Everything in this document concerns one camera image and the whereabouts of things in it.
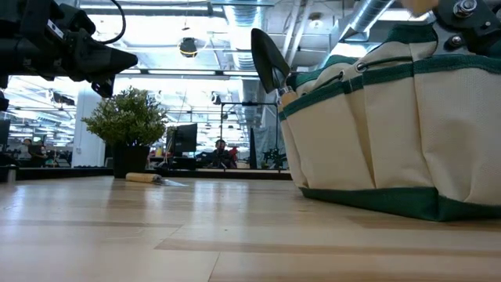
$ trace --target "white column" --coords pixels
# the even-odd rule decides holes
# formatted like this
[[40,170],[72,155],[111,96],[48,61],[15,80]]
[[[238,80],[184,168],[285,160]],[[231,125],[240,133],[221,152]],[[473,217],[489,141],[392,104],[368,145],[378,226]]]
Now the white column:
[[90,84],[82,83],[78,92],[77,117],[75,121],[75,136],[73,145],[73,167],[79,165],[103,166],[105,143],[98,136],[87,131],[87,125],[82,118],[91,116],[92,111],[101,101],[101,96],[92,90]]

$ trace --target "green trim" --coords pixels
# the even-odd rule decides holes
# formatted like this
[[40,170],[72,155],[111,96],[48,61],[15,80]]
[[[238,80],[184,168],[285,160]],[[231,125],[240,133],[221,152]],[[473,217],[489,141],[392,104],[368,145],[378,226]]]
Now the green trim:
[[385,42],[401,42],[404,44],[409,44],[436,41],[437,38],[435,37],[433,24],[397,24],[391,29],[390,34],[388,35]]
[[286,115],[281,111],[279,112],[280,122],[285,121],[287,119]]
[[343,94],[344,90],[342,86],[343,86],[342,82],[335,82],[326,85],[319,89],[322,90],[321,92],[317,92],[315,95],[308,94],[302,96],[299,99],[296,99],[292,103],[288,104],[287,106],[285,106],[285,108],[283,108],[283,112],[287,117],[289,117],[290,115],[306,107],[310,107],[311,105],[322,102],[326,99],[333,98],[337,95]]
[[492,74],[501,74],[501,60],[478,55],[437,55],[414,63],[416,74],[456,71],[463,68],[477,68]]
[[443,197],[434,187],[371,190],[315,190],[300,188],[310,199],[402,215],[415,219],[446,222],[459,219],[501,218],[501,205],[464,203]]
[[323,67],[321,69],[318,69],[318,70],[314,70],[314,71],[308,72],[308,73],[300,73],[300,74],[297,74],[297,75],[290,76],[287,79],[287,85],[289,85],[290,87],[292,87],[292,89],[294,89],[294,91],[295,91],[297,89],[297,87],[303,85],[304,83],[306,83],[308,81],[316,80],[317,78],[319,78],[320,74],[326,68],[331,67],[332,65],[334,65],[336,63],[349,63],[349,64],[353,64],[357,60],[359,60],[359,59],[351,58],[351,57],[346,57],[346,56],[332,55],[327,60],[327,63],[326,63],[325,67]]
[[410,78],[414,75],[413,64],[406,63],[396,67],[387,67],[379,70],[368,70],[363,73],[364,85],[375,85],[389,81]]
[[501,60],[476,55],[439,55],[430,59],[405,63],[396,67],[386,67],[379,70],[368,70],[350,81],[334,82],[320,89],[311,91],[308,95],[296,99],[287,105],[283,112],[287,117],[306,107],[340,94],[349,94],[362,89],[364,85],[375,85],[403,78],[411,78],[414,74],[429,74],[440,71],[455,71],[464,68],[477,68],[492,74],[501,74]]
[[491,46],[488,52],[489,57],[501,59],[501,40]]

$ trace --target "wooden table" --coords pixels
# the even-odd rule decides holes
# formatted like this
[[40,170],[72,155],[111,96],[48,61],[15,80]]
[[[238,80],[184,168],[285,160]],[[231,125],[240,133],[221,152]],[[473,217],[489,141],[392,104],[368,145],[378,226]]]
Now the wooden table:
[[291,182],[0,186],[0,281],[501,281],[501,222],[304,199]]

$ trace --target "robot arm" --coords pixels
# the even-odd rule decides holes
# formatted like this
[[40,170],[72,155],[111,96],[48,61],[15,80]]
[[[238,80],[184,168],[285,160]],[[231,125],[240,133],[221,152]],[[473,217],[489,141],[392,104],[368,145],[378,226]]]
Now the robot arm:
[[53,0],[0,2],[0,88],[10,75],[67,76],[88,81],[102,97],[114,77],[138,63],[130,53],[92,39],[96,26],[80,9]]
[[433,9],[435,54],[472,52],[501,56],[501,22],[482,0],[441,0]]

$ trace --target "wooden handle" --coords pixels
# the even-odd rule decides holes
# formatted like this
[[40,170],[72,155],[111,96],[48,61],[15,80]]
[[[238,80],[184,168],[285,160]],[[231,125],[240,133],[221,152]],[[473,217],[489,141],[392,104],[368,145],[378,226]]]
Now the wooden handle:
[[287,106],[297,99],[297,93],[294,91],[287,92],[282,95],[282,107]]
[[138,183],[156,183],[162,179],[162,176],[150,173],[134,173],[129,172],[125,176],[125,180]]
[[413,15],[420,15],[432,10],[438,5],[439,0],[400,0],[406,9],[409,9]]

